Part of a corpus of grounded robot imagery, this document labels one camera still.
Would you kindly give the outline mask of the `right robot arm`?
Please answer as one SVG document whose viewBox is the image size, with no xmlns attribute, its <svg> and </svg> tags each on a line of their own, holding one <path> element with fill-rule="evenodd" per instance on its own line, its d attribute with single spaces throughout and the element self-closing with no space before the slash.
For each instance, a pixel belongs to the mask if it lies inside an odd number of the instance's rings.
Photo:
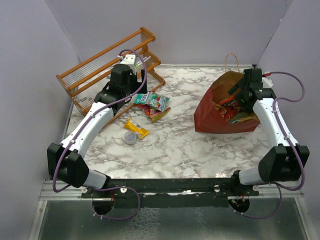
<svg viewBox="0 0 320 240">
<path fill-rule="evenodd" d="M 263 74 L 260 68 L 245 69 L 243 78 L 228 91 L 235 94 L 236 102 L 246 113 L 258 117 L 270 147 L 256 167 L 234 172 L 237 179 L 230 182 L 229 189 L 236 196 L 246 192 L 248 185 L 300 181 L 290 189 L 297 191 L 305 183 L 304 167 L 310 151 L 291 134 L 279 109 L 281 98 L 271 87 L 264 87 L 263 80 L 270 75 L 271 72 Z"/>
</svg>

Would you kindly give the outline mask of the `yellow snack bar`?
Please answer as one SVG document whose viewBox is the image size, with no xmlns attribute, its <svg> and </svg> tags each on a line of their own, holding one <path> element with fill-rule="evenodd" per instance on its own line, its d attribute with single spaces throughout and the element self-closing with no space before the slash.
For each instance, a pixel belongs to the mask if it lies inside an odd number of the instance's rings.
<svg viewBox="0 0 320 240">
<path fill-rule="evenodd" d="M 129 131 L 136 133 L 140 140 L 145 138 L 150 133 L 148 130 L 137 124 L 132 118 L 129 118 L 123 127 Z"/>
</svg>

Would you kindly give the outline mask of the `orange fruit candy bag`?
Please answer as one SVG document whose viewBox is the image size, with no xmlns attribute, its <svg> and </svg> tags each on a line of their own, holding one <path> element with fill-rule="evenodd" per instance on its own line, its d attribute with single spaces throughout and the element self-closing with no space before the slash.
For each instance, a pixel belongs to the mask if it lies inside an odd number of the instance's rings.
<svg viewBox="0 0 320 240">
<path fill-rule="evenodd" d="M 146 104 L 137 104 L 136 106 L 143 110 L 144 113 L 152 120 L 152 122 L 158 121 L 171 110 L 170 107 L 166 107 L 164 111 L 160 111 Z"/>
</svg>

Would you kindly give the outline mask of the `red brown paper bag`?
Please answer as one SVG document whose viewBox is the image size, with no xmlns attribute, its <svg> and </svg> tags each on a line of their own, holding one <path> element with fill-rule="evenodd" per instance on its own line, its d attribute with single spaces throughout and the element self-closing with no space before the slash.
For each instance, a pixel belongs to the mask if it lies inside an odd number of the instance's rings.
<svg viewBox="0 0 320 240">
<path fill-rule="evenodd" d="M 227 60 L 224 61 L 224 73 L 218 77 L 208 88 L 194 112 L 194 127 L 196 132 L 214 134 L 236 134 L 254 131 L 260 121 L 251 119 L 243 122 L 235 122 L 238 114 L 247 113 L 240 105 L 240 112 L 231 120 L 226 121 L 213 106 L 214 103 L 235 96 L 240 88 L 229 95 L 228 90 L 243 78 L 243 72 L 238 69 L 228 70 Z"/>
</svg>

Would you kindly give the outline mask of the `teal Fox's candy bag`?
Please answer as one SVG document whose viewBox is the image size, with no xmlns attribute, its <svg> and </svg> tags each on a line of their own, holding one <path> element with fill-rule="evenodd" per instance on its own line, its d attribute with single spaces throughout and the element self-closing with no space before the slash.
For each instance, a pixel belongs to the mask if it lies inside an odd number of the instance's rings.
<svg viewBox="0 0 320 240">
<path fill-rule="evenodd" d="M 169 97 L 163 96 L 161 94 L 157 94 L 153 91 L 148 91 L 145 94 L 139 93 L 136 96 L 134 103 L 141 104 L 141 105 L 148 105 L 152 108 L 155 108 L 158 111 L 163 112 L 166 109 L 169 101 L 170 101 Z"/>
</svg>

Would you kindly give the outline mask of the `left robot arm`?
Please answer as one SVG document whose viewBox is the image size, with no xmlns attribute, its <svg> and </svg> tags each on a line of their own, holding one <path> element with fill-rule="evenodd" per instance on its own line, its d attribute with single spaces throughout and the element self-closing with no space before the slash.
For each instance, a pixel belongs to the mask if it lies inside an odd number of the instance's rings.
<svg viewBox="0 0 320 240">
<path fill-rule="evenodd" d="M 74 131 L 61 143 L 51 143 L 47 148 L 48 172 L 52 177 L 52 189 L 59 193 L 64 187 L 57 188 L 57 180 L 65 182 L 66 188 L 89 187 L 97 196 L 106 197 L 111 190 L 110 177 L 89 168 L 84 157 L 102 128 L 114 117 L 128 99 L 137 93 L 147 91 L 147 76 L 141 70 L 142 81 L 131 63 L 116 64 L 109 82 L 94 98 L 89 112 Z"/>
</svg>

